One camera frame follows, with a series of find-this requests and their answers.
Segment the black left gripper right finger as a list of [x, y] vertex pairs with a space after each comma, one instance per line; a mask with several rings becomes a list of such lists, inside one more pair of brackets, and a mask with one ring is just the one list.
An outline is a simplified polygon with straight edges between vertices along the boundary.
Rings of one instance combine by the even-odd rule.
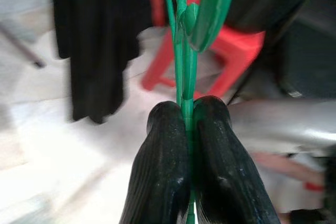
[[195, 101], [193, 139], [199, 223], [278, 223], [259, 172], [235, 135], [221, 99], [206, 96]]

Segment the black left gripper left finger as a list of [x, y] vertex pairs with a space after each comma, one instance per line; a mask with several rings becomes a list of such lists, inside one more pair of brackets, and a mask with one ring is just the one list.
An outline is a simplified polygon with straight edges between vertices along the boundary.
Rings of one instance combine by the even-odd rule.
[[120, 223], [186, 223], [191, 192], [188, 140], [180, 107], [158, 103], [132, 165]]

